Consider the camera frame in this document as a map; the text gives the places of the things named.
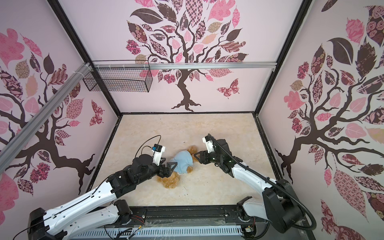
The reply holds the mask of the light blue bear hoodie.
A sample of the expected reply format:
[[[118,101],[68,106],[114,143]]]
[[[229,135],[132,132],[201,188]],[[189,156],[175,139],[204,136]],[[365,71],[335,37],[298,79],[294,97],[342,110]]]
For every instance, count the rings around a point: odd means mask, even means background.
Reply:
[[[170,163],[177,163],[174,172],[179,175],[186,174],[189,167],[193,167],[193,158],[190,152],[187,150],[177,153],[171,160]]]

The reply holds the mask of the brown teddy bear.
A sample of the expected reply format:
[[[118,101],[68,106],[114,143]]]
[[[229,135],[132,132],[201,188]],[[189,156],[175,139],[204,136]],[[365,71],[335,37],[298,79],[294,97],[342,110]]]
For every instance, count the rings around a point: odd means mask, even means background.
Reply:
[[[188,147],[186,150],[188,152],[190,152],[190,154],[192,155],[193,166],[194,166],[194,163],[196,162],[196,160],[194,159],[194,154],[198,152],[198,147],[195,145],[192,145],[192,146]],[[186,174],[191,173],[193,171],[193,169],[194,169],[193,167],[192,168],[189,167],[187,170],[188,172]],[[156,181],[158,183],[162,184],[163,187],[166,189],[174,189],[179,185],[179,182],[180,182],[182,175],[179,175],[178,173],[173,172],[173,174],[168,178],[160,178],[160,177],[156,176]]]

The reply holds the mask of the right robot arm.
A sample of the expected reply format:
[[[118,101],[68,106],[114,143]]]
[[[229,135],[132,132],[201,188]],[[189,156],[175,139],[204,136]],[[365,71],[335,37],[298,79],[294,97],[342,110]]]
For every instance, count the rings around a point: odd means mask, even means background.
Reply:
[[[216,140],[207,135],[202,140],[207,149],[195,154],[201,164],[215,164],[262,197],[261,201],[248,198],[240,203],[247,216],[269,221],[280,233],[298,226],[298,222],[305,216],[305,210],[288,181],[270,179],[254,171],[240,158],[232,155],[224,139]]]

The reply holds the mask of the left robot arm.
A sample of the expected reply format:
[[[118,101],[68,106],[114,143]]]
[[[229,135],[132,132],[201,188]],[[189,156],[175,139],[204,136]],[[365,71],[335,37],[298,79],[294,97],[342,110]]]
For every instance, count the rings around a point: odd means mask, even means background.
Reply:
[[[144,154],[131,165],[110,175],[95,189],[82,196],[45,211],[38,208],[30,213],[30,240],[70,240],[88,230],[130,221],[132,211],[120,197],[132,192],[137,185],[154,176],[170,177],[177,163],[166,163]]]

